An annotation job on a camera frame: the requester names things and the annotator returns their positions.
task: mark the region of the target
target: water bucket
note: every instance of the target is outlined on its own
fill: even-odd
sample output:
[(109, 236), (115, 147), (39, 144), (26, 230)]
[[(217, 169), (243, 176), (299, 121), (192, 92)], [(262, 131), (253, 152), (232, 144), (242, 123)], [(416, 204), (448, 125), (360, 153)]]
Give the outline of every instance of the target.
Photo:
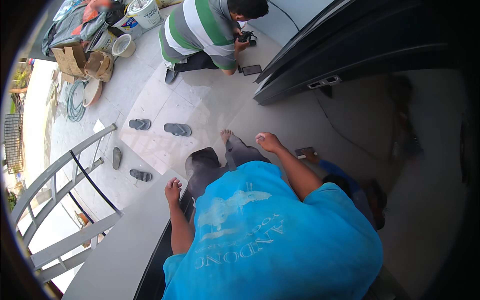
[(142, 28), (138, 22), (130, 16), (124, 16), (118, 22), (112, 25), (112, 27), (118, 28), (121, 31), (132, 36), (132, 39), (136, 39), (142, 35)]
[(114, 36), (113, 33), (111, 33), (108, 30), (99, 31), (97, 35), (94, 37), (94, 39), (92, 40), (93, 43), (95, 43), (95, 41), (97, 42), (93, 47), (89, 48), (89, 50), (90, 51), (98, 50), (106, 53), (112, 53), (112, 46), (116, 39), (117, 37)]
[(152, 28), (162, 21), (155, 0), (134, 0), (128, 5), (126, 15), (135, 18), (145, 29)]
[(112, 54), (115, 56), (129, 57), (134, 52), (137, 46), (132, 41), (132, 36), (129, 34), (121, 35), (115, 43), (113, 43)]

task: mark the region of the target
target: bare foot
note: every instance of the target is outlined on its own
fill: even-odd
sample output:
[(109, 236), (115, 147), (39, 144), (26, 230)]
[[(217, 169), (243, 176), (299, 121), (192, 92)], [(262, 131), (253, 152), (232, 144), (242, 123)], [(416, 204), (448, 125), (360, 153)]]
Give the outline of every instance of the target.
[(222, 138), (223, 144), (227, 144), (227, 140), (231, 135), (233, 135), (233, 131), (230, 129), (220, 131), (220, 137)]

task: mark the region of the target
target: blue t-shirt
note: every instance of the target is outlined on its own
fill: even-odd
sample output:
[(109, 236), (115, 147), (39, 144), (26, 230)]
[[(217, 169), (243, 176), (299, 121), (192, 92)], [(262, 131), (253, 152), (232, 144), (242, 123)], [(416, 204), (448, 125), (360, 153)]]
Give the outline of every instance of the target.
[(164, 299), (361, 299), (382, 266), (377, 233), (338, 186), (302, 203), (269, 163), (225, 173), (196, 208), (192, 246), (163, 266)]

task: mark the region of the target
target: bucket label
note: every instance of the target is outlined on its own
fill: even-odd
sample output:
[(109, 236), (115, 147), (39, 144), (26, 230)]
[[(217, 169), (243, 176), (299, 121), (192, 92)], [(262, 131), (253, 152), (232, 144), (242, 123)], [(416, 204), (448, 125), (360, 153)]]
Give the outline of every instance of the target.
[(123, 24), (121, 27), (123, 29), (129, 30), (130, 28), (134, 28), (137, 25), (138, 22), (133, 17), (130, 17), (127, 22), (125, 22), (125, 24)]
[(158, 12), (158, 7), (155, 5), (151, 11), (144, 15), (144, 18), (150, 19)]

